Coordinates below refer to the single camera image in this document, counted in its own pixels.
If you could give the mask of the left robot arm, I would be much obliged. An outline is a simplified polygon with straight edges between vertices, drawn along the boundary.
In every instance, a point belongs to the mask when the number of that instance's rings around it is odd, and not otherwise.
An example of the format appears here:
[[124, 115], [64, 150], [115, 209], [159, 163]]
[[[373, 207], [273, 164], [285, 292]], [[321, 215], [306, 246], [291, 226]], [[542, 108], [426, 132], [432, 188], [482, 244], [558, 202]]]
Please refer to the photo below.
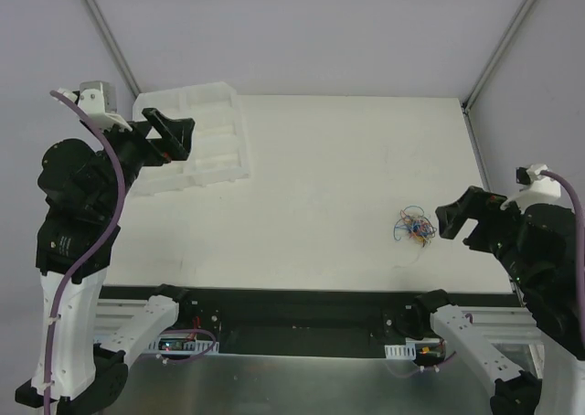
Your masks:
[[48, 213], [37, 233], [36, 266], [44, 296], [41, 354], [35, 375], [16, 389], [31, 408], [94, 414], [117, 400], [128, 378], [131, 342], [92, 341], [97, 301], [119, 232], [120, 208], [145, 167], [185, 161], [196, 123], [156, 108], [128, 129], [103, 131], [95, 151], [80, 139], [52, 145], [37, 180]]

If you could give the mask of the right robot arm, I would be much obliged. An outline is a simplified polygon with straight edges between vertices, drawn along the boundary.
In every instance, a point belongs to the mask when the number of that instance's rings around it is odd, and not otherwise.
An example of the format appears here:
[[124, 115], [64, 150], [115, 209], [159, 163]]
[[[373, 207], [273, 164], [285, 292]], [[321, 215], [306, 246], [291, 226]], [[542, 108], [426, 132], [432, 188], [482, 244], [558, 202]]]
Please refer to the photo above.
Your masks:
[[584, 411], [584, 228], [568, 208], [515, 201], [469, 187], [437, 207], [439, 235], [454, 239], [476, 225], [463, 243], [492, 254], [523, 294], [541, 332], [542, 378], [503, 356], [444, 290], [415, 298], [395, 320], [397, 332], [443, 339], [484, 385], [494, 414], [581, 414]]

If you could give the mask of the white foam tray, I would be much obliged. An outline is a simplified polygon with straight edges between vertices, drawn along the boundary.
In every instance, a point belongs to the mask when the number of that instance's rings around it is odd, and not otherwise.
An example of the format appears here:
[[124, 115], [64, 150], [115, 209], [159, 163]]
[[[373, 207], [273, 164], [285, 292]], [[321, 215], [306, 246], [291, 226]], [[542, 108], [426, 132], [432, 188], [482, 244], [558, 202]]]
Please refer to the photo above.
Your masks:
[[142, 93], [133, 104], [133, 119], [142, 120], [142, 110], [151, 107], [171, 119], [195, 121], [192, 152], [185, 162], [143, 168], [131, 189], [133, 196], [153, 196], [250, 177], [239, 96], [227, 83]]

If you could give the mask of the left aluminium frame post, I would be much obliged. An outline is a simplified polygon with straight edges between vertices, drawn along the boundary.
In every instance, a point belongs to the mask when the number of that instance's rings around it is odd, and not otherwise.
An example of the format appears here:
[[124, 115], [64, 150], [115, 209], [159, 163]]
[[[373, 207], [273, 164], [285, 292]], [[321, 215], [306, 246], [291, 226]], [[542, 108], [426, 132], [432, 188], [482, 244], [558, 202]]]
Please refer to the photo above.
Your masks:
[[104, 47], [109, 53], [115, 68], [120, 73], [126, 87], [132, 96], [137, 98], [142, 90], [135, 76], [133, 75], [132, 69], [126, 57], [122, 53], [122, 49], [119, 46], [115, 35], [112, 33], [112, 30], [101, 10], [99, 3], [97, 0], [81, 0], [81, 2], [86, 9], [87, 15], [94, 25]]

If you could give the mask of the aluminium frame post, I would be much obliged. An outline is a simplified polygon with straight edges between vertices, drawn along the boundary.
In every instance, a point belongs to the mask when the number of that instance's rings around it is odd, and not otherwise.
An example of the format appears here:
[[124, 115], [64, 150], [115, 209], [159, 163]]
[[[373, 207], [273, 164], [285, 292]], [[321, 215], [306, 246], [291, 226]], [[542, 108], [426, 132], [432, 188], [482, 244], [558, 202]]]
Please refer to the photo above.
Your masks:
[[112, 30], [101, 10], [99, 3], [97, 0], [81, 0], [81, 2], [86, 9], [87, 15], [94, 25], [104, 47], [109, 53], [115, 68], [120, 73], [126, 87], [132, 96], [137, 98], [142, 90], [135, 76], [133, 75], [132, 69], [126, 57], [122, 53], [122, 49], [119, 46], [115, 35], [112, 33]]
[[469, 94], [462, 102], [463, 113], [467, 114], [475, 105], [486, 83], [495, 73], [500, 61], [504, 57], [507, 50], [511, 47], [513, 40], [521, 27], [526, 22], [530, 12], [533, 10], [538, 0], [522, 0], [516, 11], [514, 12], [510, 22], [506, 26], [503, 35], [499, 38], [494, 50], [482, 68], [480, 75]]

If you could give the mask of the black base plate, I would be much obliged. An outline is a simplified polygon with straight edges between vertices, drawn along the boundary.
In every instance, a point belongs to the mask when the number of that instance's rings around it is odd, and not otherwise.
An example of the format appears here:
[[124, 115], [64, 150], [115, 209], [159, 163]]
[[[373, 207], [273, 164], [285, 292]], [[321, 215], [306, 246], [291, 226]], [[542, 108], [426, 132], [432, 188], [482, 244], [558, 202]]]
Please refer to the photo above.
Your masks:
[[197, 329], [219, 353], [243, 356], [383, 358], [386, 346], [431, 335], [431, 313], [451, 298], [413, 293], [185, 289], [178, 329]]

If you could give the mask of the right aluminium frame post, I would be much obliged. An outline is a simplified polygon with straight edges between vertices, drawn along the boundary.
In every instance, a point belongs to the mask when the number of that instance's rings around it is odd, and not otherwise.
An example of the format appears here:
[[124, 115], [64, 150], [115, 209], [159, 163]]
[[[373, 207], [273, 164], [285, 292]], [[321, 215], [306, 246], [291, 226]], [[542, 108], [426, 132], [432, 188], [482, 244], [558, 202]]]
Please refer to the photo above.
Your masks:
[[516, 11], [514, 12], [510, 22], [506, 26], [503, 35], [499, 38], [494, 50], [482, 68], [480, 75], [469, 94], [462, 102], [463, 113], [467, 114], [475, 105], [486, 83], [495, 73], [500, 61], [504, 57], [507, 50], [511, 47], [513, 40], [521, 27], [526, 22], [530, 12], [533, 10], [538, 0], [522, 0]]

